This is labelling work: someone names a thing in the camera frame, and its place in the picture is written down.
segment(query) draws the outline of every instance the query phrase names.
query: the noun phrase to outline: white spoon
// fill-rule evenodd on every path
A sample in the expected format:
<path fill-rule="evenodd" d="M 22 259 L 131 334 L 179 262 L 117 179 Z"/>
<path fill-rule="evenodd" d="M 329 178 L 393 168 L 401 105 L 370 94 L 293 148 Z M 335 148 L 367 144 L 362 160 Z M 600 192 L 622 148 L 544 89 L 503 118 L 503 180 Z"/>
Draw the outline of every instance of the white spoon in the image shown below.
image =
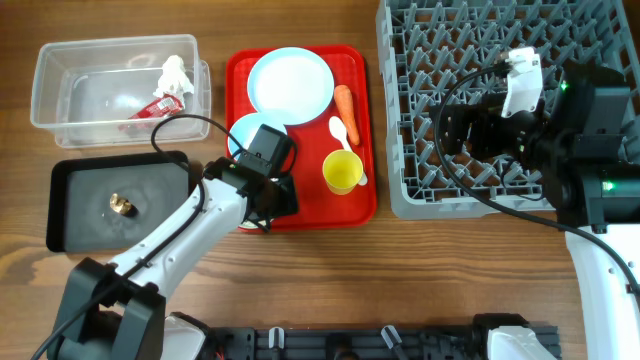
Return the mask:
<path fill-rule="evenodd" d="M 347 141 L 347 127 L 344 126 L 344 123 L 339 117 L 332 116 L 331 119 L 329 119 L 329 132 L 331 133 L 331 136 L 340 140 L 342 147 L 345 150 L 353 152 L 349 145 L 349 141 Z M 365 174 L 363 170 L 362 177 L 360 178 L 360 181 L 358 181 L 358 185 L 365 186 L 367 185 L 367 182 L 369 182 L 369 179 L 367 179 L 367 174 Z"/>

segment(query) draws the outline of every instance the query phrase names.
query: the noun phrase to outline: light blue plate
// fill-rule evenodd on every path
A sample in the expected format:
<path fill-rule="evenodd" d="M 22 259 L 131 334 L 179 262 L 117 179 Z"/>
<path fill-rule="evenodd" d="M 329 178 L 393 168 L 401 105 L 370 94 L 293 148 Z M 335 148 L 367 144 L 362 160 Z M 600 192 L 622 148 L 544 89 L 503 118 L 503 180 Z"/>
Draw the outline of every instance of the light blue plate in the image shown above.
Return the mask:
<path fill-rule="evenodd" d="M 269 112 L 248 114 L 236 121 L 231 127 L 230 132 L 245 149 L 249 150 L 249 145 L 251 145 L 251 141 L 256 136 L 262 124 L 269 125 L 286 135 L 287 129 L 282 124 L 282 120 L 286 120 L 286 118 L 283 118 L 283 116 L 283 114 L 276 116 L 274 113 Z M 236 145 L 231 138 L 227 138 L 227 147 L 231 154 L 238 150 L 238 145 Z"/>
<path fill-rule="evenodd" d="M 247 93 L 257 112 L 289 114 L 285 125 L 317 118 L 333 99 L 334 80 L 329 65 L 301 48 L 274 50 L 258 60 L 249 73 Z"/>

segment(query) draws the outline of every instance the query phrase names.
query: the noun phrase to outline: yellow cup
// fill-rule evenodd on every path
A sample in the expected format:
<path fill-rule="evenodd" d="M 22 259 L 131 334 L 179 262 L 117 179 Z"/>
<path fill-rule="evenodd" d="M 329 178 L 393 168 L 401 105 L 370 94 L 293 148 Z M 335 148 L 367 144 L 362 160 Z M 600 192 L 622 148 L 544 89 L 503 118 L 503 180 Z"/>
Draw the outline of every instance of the yellow cup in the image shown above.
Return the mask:
<path fill-rule="evenodd" d="M 353 190 L 364 172 L 362 160 L 351 151 L 336 150 L 322 164 L 322 175 L 329 190 L 337 195 L 346 195 Z"/>

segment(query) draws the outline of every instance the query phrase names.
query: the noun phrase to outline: green led light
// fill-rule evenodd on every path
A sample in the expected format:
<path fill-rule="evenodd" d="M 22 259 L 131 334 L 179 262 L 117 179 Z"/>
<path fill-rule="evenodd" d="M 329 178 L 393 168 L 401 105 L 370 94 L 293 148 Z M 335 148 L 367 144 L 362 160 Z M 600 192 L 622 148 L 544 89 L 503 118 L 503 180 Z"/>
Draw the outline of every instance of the green led light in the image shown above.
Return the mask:
<path fill-rule="evenodd" d="M 614 183 L 612 183 L 611 181 L 603 181 L 602 182 L 602 189 L 604 191 L 611 191 L 613 189 L 616 188 L 616 185 Z"/>

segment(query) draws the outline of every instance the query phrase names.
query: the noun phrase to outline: red snack wrapper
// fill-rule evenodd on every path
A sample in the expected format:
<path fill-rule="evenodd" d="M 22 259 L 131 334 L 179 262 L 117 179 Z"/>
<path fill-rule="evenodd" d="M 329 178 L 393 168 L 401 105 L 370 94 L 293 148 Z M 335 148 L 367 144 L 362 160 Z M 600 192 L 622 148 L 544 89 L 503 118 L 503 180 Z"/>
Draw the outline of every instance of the red snack wrapper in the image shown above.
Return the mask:
<path fill-rule="evenodd" d="M 173 95 L 166 94 L 164 97 L 156 99 L 151 104 L 145 106 L 144 109 L 138 111 L 129 119 L 149 119 L 171 116 L 179 113 L 183 109 L 184 105 L 180 100 L 178 100 L 178 98 Z M 120 125 L 118 126 L 118 130 L 123 131 L 131 128 L 151 129 L 154 126 L 156 126 L 156 124 L 153 123 Z"/>

